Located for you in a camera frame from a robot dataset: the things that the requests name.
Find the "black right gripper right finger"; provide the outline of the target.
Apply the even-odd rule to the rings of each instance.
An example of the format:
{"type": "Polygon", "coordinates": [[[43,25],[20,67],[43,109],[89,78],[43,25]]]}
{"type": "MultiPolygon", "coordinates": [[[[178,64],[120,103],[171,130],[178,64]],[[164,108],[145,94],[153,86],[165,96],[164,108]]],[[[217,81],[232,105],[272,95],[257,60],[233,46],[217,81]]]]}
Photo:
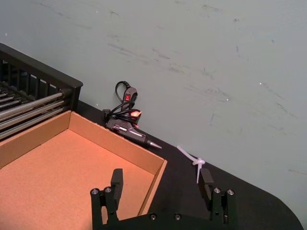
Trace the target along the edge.
{"type": "Polygon", "coordinates": [[[210,222],[214,226],[236,226],[236,196],[233,189],[222,190],[213,180],[209,169],[200,169],[199,189],[210,212],[210,222]]]}

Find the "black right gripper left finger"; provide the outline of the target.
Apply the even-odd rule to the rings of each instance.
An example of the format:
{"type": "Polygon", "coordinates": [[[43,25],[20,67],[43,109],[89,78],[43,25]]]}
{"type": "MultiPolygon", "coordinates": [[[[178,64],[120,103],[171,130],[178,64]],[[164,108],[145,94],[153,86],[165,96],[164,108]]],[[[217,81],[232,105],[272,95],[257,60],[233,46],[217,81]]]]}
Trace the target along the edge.
{"type": "Polygon", "coordinates": [[[107,211],[107,223],[118,221],[117,210],[123,189],[123,169],[115,169],[110,186],[103,190],[94,188],[90,191],[92,224],[103,225],[102,207],[107,211]]]}

